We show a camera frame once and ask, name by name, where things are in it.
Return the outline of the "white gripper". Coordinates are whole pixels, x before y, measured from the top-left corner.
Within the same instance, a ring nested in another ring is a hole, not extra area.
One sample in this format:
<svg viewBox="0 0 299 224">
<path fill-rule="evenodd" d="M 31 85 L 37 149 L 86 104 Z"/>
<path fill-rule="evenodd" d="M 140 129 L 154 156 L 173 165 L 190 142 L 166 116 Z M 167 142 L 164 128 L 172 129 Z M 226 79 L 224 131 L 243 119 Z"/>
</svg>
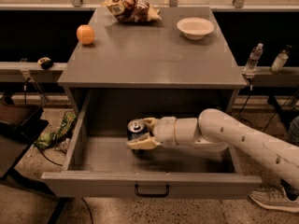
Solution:
<svg viewBox="0 0 299 224">
<path fill-rule="evenodd" d="M 161 119 L 144 118 L 130 121 L 131 132 L 152 131 L 127 142 L 127 146 L 132 150 L 150 150 L 157 146 L 171 147 L 176 144 L 175 140 L 175 117 L 164 117 Z"/>
</svg>

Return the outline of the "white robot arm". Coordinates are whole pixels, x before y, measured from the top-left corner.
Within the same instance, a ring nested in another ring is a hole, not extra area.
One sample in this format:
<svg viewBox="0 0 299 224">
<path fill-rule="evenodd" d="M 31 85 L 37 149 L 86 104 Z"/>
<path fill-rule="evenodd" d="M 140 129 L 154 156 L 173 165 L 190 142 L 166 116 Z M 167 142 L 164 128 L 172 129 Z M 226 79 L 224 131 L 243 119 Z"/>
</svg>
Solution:
<svg viewBox="0 0 299 224">
<path fill-rule="evenodd" d="M 226 113 L 209 108 L 197 118 L 133 119 L 127 124 L 132 150 L 190 146 L 222 151 L 232 145 L 299 189 L 299 147 L 257 131 Z"/>
</svg>

